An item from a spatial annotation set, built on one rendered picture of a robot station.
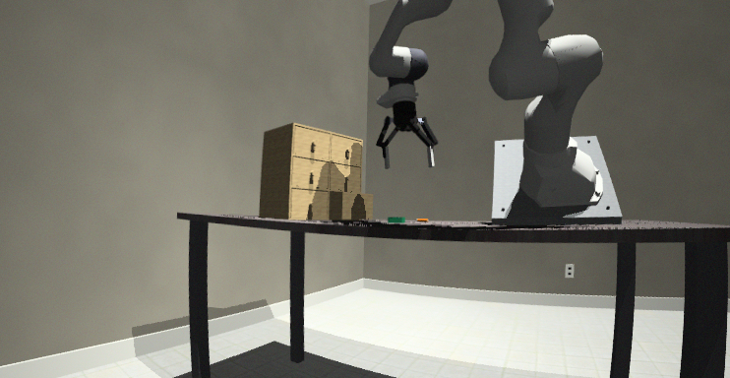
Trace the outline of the small wooden chest of drawers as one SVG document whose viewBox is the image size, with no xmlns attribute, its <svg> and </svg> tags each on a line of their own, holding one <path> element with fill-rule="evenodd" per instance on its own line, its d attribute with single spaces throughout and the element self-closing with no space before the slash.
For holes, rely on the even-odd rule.
<svg viewBox="0 0 730 378">
<path fill-rule="evenodd" d="M 328 133 L 330 136 L 330 157 L 329 159 L 306 157 L 293 153 L 294 129 L 295 126 L 314 131 Z M 332 135 L 359 141 L 361 145 L 361 165 L 331 160 Z M 362 187 L 362 148 L 363 140 L 341 135 L 338 133 L 305 126 L 297 123 L 290 123 L 264 132 L 261 190 L 260 190 L 260 218 L 273 218 L 281 220 L 330 220 L 330 192 L 352 192 L 361 193 Z M 306 158 L 311 160 L 327 162 L 329 166 L 328 189 L 291 186 L 293 157 Z M 360 192 L 333 190 L 330 189 L 331 163 L 359 167 L 360 168 Z M 328 218 L 327 219 L 300 219 L 290 217 L 291 188 L 310 188 L 305 190 L 323 191 L 328 194 Z"/>
</svg>

